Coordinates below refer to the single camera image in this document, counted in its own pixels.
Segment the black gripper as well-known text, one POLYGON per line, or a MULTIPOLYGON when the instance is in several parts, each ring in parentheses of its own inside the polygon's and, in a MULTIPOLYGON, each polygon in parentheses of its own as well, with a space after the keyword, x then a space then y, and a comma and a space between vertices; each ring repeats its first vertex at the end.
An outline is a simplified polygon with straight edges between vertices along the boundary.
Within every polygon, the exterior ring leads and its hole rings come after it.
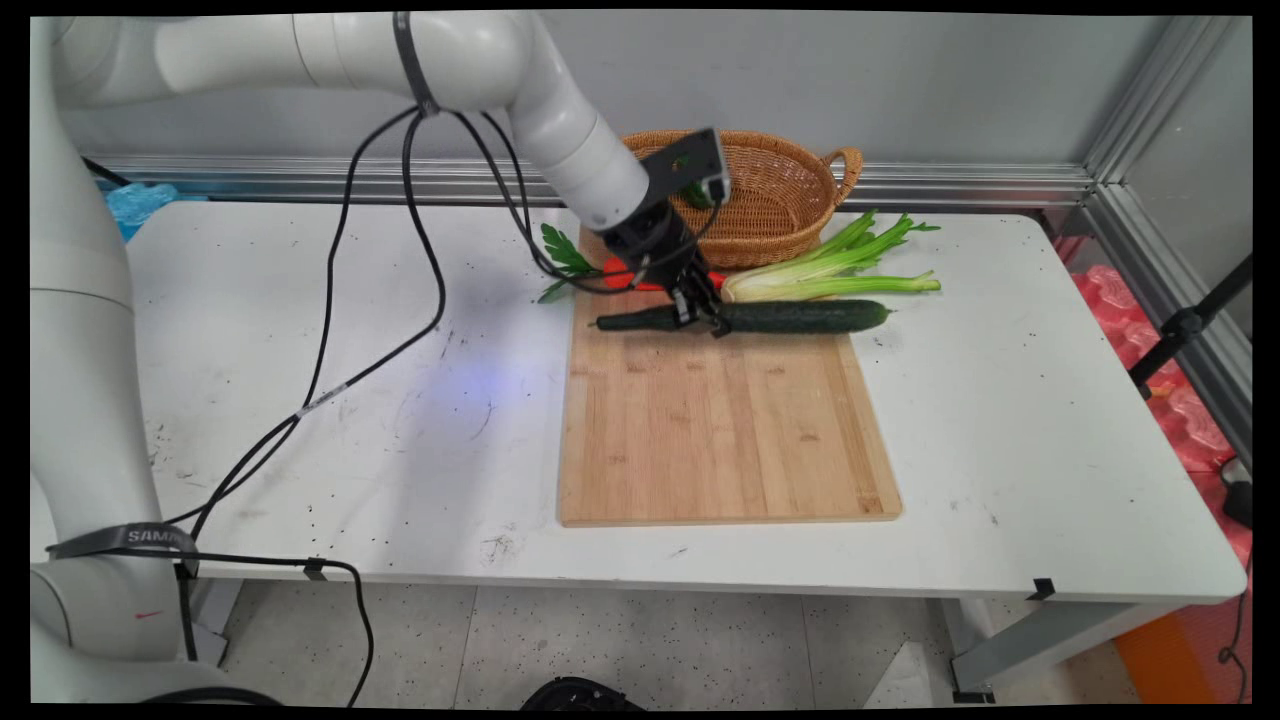
POLYGON ((721 314, 719 291, 699 249, 716 220, 712 209, 705 224, 691 231, 672 204, 660 202, 607 231, 604 245, 617 263, 605 269, 605 287, 657 287, 669 293, 676 328, 700 320, 714 338, 727 336, 731 324, 721 314))

